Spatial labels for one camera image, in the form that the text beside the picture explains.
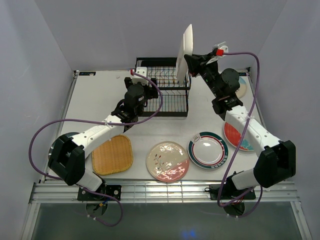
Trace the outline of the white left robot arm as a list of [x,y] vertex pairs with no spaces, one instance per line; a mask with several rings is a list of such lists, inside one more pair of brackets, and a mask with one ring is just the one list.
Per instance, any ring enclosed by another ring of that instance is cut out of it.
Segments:
[[95,200],[106,195],[106,187],[100,176],[86,168],[86,158],[102,144],[137,124],[147,101],[160,95],[155,78],[146,82],[135,80],[135,77],[125,78],[127,91],[124,98],[102,124],[94,125],[72,137],[62,135],[54,142],[48,167],[67,185],[88,189]]

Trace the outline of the white rectangular plate black rim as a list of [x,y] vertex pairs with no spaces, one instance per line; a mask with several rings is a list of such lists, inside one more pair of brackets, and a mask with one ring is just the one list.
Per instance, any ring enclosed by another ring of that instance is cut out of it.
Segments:
[[176,60],[176,79],[180,86],[183,85],[187,75],[188,65],[184,58],[185,55],[192,55],[194,48],[193,25],[189,24],[184,31]]

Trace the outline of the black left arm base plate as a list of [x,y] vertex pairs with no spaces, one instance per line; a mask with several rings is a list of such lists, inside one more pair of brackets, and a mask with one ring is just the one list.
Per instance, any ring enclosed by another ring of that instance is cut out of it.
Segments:
[[122,186],[121,185],[103,185],[100,187],[95,194],[90,193],[83,188],[78,189],[77,200],[78,201],[105,201],[109,200],[109,197],[105,197],[105,195],[111,196],[117,200],[121,200]]

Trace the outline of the woven bamboo square tray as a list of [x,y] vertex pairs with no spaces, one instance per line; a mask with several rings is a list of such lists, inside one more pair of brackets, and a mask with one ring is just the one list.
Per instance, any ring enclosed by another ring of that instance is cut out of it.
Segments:
[[92,167],[96,174],[107,176],[128,170],[134,156],[130,139],[118,135],[106,141],[92,152]]

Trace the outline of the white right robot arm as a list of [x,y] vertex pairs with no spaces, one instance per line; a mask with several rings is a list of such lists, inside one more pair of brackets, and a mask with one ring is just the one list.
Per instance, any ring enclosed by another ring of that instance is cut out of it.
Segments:
[[222,50],[216,50],[205,55],[185,54],[183,57],[191,75],[200,75],[214,94],[214,112],[241,133],[241,138],[249,142],[258,157],[253,168],[223,178],[218,196],[237,199],[244,191],[256,186],[269,188],[295,176],[296,146],[290,140],[282,141],[272,135],[252,118],[252,112],[236,95],[240,88],[239,73],[232,68],[226,68],[221,73],[218,71],[218,62],[213,58],[223,55]]

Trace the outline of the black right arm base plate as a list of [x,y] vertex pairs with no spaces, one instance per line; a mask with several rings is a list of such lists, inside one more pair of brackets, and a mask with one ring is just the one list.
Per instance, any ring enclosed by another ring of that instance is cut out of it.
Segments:
[[[219,188],[220,188],[219,184],[210,184],[208,187],[206,187],[204,189],[204,191],[206,193],[209,193],[211,200],[217,200]],[[246,190],[247,190],[247,188],[242,189],[242,190],[231,191],[231,190],[228,190],[228,188],[224,186],[222,189],[222,192],[221,192],[220,199],[221,200],[234,199],[234,198],[238,197],[239,195],[243,194]],[[243,196],[243,199],[244,200],[255,200],[256,199],[255,191],[251,190],[250,192],[248,192],[246,195]]]

